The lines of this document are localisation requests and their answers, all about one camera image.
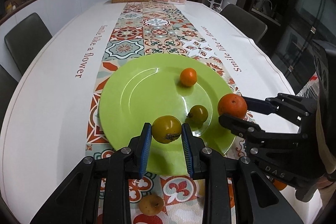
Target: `orange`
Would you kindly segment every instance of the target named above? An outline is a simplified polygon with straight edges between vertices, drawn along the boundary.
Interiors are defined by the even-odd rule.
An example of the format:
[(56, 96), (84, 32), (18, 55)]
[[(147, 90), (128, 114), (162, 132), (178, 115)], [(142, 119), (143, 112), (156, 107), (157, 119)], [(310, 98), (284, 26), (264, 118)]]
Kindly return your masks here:
[(244, 119), (247, 112), (247, 104), (243, 97), (229, 93), (218, 102), (218, 114), (229, 114), (239, 119)]
[(193, 86), (197, 82), (197, 73), (193, 68), (184, 69), (180, 74), (182, 85)]
[(279, 181), (279, 180), (274, 180), (273, 181), (273, 185), (275, 186), (276, 189), (278, 189), (279, 191), (283, 190), (286, 188), (287, 184)]
[(233, 194), (233, 186), (232, 183), (228, 183), (227, 185), (229, 187), (230, 208), (233, 208), (235, 206), (235, 196)]

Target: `table runner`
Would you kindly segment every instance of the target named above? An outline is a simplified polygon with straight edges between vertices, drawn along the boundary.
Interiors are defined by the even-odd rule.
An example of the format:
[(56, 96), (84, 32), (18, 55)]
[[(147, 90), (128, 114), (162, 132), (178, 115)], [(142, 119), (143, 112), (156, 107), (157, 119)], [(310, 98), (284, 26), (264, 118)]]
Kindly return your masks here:
[[(174, 5), (150, 2), (127, 3), (107, 43), (94, 86), (87, 129), (86, 155), (101, 159), (111, 156), (114, 149), (101, 129), (98, 104), (104, 85), (120, 66), (148, 54), (180, 54), (196, 59), (216, 71), (228, 83), (232, 92), (240, 94), (234, 80), (206, 40)], [(248, 112), (245, 120), (253, 121)], [(237, 159), (245, 154), (245, 142), (236, 137), (226, 156)], [(235, 207), (229, 182), (232, 223)], [(98, 223), (102, 223), (105, 180), (101, 182)], [(156, 216), (145, 216), (137, 203), (143, 196), (157, 194), (165, 206)], [(161, 176), (147, 172), (141, 180), (129, 180), (132, 223), (191, 224), (202, 223), (204, 180), (193, 181), (188, 176)]]

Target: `dark gray chair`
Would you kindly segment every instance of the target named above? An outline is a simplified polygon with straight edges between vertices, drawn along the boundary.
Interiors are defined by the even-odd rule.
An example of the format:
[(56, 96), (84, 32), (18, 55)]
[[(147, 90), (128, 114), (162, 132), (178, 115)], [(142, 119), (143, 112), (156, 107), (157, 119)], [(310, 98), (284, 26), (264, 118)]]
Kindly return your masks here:
[(17, 81), (0, 65), (0, 129)]
[(220, 14), (256, 44), (267, 31), (265, 23), (236, 5), (225, 6)]
[(4, 202), (0, 195), (0, 220), (3, 224), (20, 224), (19, 221), (15, 218), (13, 213), (7, 207), (7, 204)]
[(5, 44), (23, 75), (53, 36), (38, 14), (32, 13), (5, 36)]

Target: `tangerine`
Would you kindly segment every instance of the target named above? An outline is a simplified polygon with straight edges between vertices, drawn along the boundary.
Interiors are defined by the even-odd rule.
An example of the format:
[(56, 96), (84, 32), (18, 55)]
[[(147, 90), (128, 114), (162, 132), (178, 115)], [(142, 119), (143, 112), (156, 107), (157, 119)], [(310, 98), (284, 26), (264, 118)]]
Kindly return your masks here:
[(279, 180), (274, 180), (273, 181), (273, 185), (275, 186), (276, 189), (278, 189), (279, 191), (282, 191), (283, 189), (286, 188), (287, 184), (286, 183), (283, 183)]
[(247, 104), (242, 96), (234, 93), (224, 95), (218, 102), (218, 114), (229, 114), (239, 119), (244, 119), (247, 112)]
[(180, 74), (180, 81), (184, 86), (193, 86), (197, 82), (197, 73), (193, 68), (186, 68)]

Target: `yellow-green tomato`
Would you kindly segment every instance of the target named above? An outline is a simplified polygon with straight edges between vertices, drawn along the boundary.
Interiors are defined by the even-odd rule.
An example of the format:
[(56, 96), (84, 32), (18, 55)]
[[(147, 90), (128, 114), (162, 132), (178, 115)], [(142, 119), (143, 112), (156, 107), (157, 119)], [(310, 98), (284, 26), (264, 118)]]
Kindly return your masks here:
[(188, 114), (188, 118), (194, 123), (204, 123), (208, 119), (208, 111), (204, 106), (193, 106)]
[(159, 143), (173, 142), (180, 137), (181, 133), (181, 123), (174, 116), (161, 116), (153, 122), (152, 136)]

